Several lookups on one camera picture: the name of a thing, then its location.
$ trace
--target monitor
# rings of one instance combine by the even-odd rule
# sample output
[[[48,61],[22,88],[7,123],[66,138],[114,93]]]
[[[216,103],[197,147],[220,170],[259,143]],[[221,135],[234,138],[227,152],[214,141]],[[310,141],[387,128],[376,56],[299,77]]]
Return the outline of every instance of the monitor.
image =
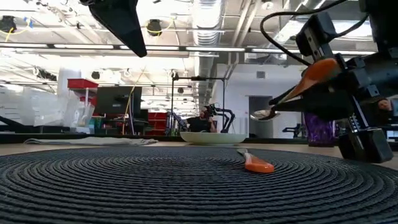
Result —
[[[94,113],[124,114],[131,90],[131,86],[99,87]],[[132,93],[134,115],[139,115],[141,112],[141,95],[142,87],[135,87]]]

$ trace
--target purple container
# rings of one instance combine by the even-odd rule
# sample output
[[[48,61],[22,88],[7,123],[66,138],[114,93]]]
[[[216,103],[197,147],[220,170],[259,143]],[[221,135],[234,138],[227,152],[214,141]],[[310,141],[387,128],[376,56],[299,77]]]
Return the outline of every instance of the purple container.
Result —
[[[330,147],[335,145],[335,122],[324,121],[318,116],[304,113],[309,146]]]

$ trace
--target man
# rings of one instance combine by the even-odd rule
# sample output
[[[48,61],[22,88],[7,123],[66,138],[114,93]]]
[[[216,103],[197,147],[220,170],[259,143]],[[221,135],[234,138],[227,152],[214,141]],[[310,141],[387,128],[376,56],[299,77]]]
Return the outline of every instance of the man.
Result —
[[[200,111],[200,115],[193,118],[188,118],[187,123],[191,132],[208,132],[217,133],[217,129],[214,125],[213,118],[210,115],[210,111],[207,108],[203,108]]]

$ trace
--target black woven placemat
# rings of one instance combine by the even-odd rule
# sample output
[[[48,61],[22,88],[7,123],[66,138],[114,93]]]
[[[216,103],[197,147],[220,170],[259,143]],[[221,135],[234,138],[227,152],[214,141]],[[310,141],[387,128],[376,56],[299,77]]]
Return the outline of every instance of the black woven placemat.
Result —
[[[251,149],[67,149],[0,157],[0,223],[398,223],[398,171]]]

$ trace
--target wooden table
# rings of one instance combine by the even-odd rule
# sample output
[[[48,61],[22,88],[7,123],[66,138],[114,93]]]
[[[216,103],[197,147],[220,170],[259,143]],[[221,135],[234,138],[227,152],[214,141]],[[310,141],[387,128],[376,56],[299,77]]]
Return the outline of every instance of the wooden table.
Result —
[[[186,146],[185,142],[158,142],[148,146]],[[0,156],[18,154],[24,152],[45,151],[54,149],[88,148],[93,146],[55,146],[55,145],[25,145],[25,144],[0,144]],[[302,144],[240,144],[235,147],[245,147],[248,149],[270,149],[280,151],[304,152],[310,154],[321,154],[324,156],[340,157],[340,150],[337,147],[308,147]],[[398,152],[394,152],[391,161],[380,164],[380,166],[390,167],[398,170]]]

